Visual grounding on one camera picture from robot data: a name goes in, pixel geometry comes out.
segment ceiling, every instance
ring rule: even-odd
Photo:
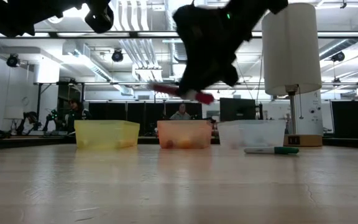
[[[170,3],[177,0],[148,0],[147,1],[147,26],[152,31],[170,30],[170,23],[167,21],[167,14],[169,11],[165,10],[164,3]],[[141,5],[140,1],[137,2],[137,12],[140,15]],[[190,2],[189,0],[181,1],[182,4]],[[198,0],[196,4],[207,3],[210,6],[222,6],[226,1],[222,0]],[[307,2],[313,5],[318,5],[320,0],[290,0],[290,2]],[[118,12],[119,16],[122,15],[122,1],[119,0]],[[127,2],[129,6],[128,21],[129,28],[134,30],[136,26],[131,23],[131,1]],[[345,31],[352,30],[358,31],[358,0],[347,1],[347,7],[340,9],[342,1],[324,1],[317,8],[317,25],[319,31]],[[90,31],[89,26],[83,21],[81,17],[76,16],[75,9],[65,14],[64,19],[54,24],[48,20],[42,21],[35,25],[37,32],[83,32]],[[141,22],[140,16],[138,18],[139,26]],[[254,30],[261,30],[260,23],[256,25]],[[84,66],[82,63],[75,61],[73,57],[64,53],[63,44],[67,40],[64,39],[0,39],[0,48],[5,47],[38,47],[50,55],[53,55],[55,60],[62,65],[60,71],[61,77],[73,77],[78,81],[92,82],[94,81],[95,74]],[[342,40],[334,39],[319,39],[320,52],[335,43]],[[114,80],[121,82],[136,82],[137,80],[132,75],[132,65],[134,64],[128,56],[126,49],[122,45],[122,41],[117,39],[81,39],[76,40],[77,46],[86,44],[90,50],[90,57],[104,71],[108,72]],[[172,59],[172,41],[167,39],[152,39],[152,48],[155,52],[157,63],[162,69],[162,78],[180,78],[185,65],[175,62]],[[113,62],[111,55],[116,48],[123,48],[124,60],[122,62]],[[335,69],[331,61],[321,61],[321,78],[324,82],[330,82],[334,79],[334,74],[338,77],[343,75],[346,82],[358,82],[358,43],[343,50],[346,59],[343,62],[337,63]],[[237,52],[237,61],[234,66],[239,72],[241,80],[248,82],[258,82],[262,75],[260,58],[262,55],[262,40],[254,39],[249,43],[244,44]],[[352,91],[356,86],[347,86],[342,89],[343,92]]]

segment clear plastic bin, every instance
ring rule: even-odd
[[[204,149],[211,146],[209,121],[158,121],[162,149]]]
[[[74,127],[78,149],[120,149],[137,145],[140,124],[78,120]]]
[[[239,147],[283,146],[285,121],[239,120],[218,124],[221,145]]]

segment wooden table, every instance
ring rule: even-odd
[[[0,224],[358,223],[358,149],[0,150]]]

